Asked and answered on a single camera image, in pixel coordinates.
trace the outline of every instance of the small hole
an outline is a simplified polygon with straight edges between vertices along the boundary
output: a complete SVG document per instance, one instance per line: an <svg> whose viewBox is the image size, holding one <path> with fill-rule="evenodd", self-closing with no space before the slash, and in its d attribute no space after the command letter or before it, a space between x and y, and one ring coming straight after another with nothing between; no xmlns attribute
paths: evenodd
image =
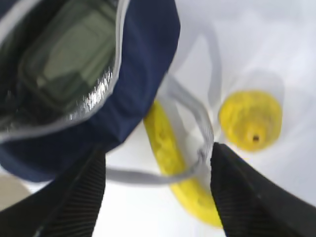
<svg viewBox="0 0 316 237"><path fill-rule="evenodd" d="M254 135L253 138L252 138L252 140L253 140L254 142L259 142L259 136L258 136L258 135Z"/></svg>

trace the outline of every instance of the yellow ball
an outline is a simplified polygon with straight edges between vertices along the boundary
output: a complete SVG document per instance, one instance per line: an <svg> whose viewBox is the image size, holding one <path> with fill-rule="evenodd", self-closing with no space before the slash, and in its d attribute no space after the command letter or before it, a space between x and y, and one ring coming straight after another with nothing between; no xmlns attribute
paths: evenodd
<svg viewBox="0 0 316 237"><path fill-rule="evenodd" d="M231 143L255 152L273 144L282 127L282 108L270 94L239 91L231 94L219 111L222 130Z"/></svg>

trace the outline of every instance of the navy fabric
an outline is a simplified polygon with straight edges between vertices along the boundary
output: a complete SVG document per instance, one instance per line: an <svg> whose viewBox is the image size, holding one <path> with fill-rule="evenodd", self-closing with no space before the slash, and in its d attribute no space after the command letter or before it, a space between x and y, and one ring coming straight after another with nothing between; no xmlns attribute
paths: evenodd
<svg viewBox="0 0 316 237"><path fill-rule="evenodd" d="M0 19L18 0L0 0Z"/></svg>
<svg viewBox="0 0 316 237"><path fill-rule="evenodd" d="M124 25L119 80L88 121L0 146L0 164L33 181L51 180L95 145L120 145L148 112L174 57L180 22L173 0L131 0Z"/></svg>

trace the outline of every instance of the drawstring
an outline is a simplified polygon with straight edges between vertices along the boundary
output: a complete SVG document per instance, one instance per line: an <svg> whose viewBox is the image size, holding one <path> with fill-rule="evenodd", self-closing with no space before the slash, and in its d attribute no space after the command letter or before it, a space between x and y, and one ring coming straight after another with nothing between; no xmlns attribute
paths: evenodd
<svg viewBox="0 0 316 237"><path fill-rule="evenodd" d="M166 96L186 107L195 117L204 138L204 145L197 152L197 161L188 170L172 176L163 176L141 171L106 168L108 180L133 185L170 185L179 183L198 174L205 165L209 167L214 133L207 110L203 104L186 91L172 76L167 74Z"/></svg>

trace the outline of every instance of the yellow foam object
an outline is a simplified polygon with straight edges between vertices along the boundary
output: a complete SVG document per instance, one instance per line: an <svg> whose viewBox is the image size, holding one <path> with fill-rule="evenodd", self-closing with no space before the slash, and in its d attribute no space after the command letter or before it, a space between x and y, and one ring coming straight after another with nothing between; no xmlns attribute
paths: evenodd
<svg viewBox="0 0 316 237"><path fill-rule="evenodd" d="M162 106L154 102L144 119L145 129L162 174L174 175L186 170L185 161L177 147L176 138ZM210 191L205 190L196 178L171 185L182 206L199 220L222 227Z"/></svg>
<svg viewBox="0 0 316 237"><path fill-rule="evenodd" d="M242 150L255 152L273 144L282 126L282 108L270 94L258 90L230 95L219 112L226 138Z"/></svg>

